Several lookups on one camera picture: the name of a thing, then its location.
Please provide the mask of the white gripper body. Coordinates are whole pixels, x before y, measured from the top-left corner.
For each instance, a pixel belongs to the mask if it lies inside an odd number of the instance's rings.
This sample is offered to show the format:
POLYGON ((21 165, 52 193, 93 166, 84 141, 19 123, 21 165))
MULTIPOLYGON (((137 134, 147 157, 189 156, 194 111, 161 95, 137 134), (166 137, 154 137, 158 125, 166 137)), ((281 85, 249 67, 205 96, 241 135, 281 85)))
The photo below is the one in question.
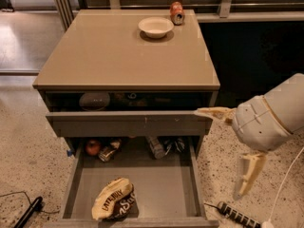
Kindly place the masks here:
POLYGON ((232 128, 238 139, 253 150, 275 151, 292 132, 270 108, 264 96, 255 96, 236 108, 232 128))

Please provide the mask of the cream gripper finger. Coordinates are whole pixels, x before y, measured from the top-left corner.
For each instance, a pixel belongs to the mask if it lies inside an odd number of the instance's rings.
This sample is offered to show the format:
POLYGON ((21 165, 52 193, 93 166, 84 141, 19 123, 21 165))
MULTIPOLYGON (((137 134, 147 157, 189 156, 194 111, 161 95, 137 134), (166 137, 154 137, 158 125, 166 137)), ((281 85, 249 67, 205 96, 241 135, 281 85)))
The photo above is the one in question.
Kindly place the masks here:
POLYGON ((194 111, 197 116, 208 117, 224 124, 231 124, 235 113, 236 110, 234 108, 223 106, 201 107, 194 111))
POLYGON ((238 156, 235 200, 240 200, 249 193, 266 160, 266 154, 263 152, 242 153, 238 156))

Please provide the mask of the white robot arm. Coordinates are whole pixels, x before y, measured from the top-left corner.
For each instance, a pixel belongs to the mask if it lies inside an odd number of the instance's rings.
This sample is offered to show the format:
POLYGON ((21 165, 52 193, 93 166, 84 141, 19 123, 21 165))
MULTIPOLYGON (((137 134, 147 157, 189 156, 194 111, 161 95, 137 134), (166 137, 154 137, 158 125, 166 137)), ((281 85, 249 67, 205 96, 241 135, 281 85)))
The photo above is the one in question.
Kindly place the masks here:
POLYGON ((236 108, 202 107, 194 111, 232 126, 241 143, 252 149, 239 156, 235 197, 246 195, 266 162, 304 127, 304 74, 296 73, 264 95, 255 96, 236 108))

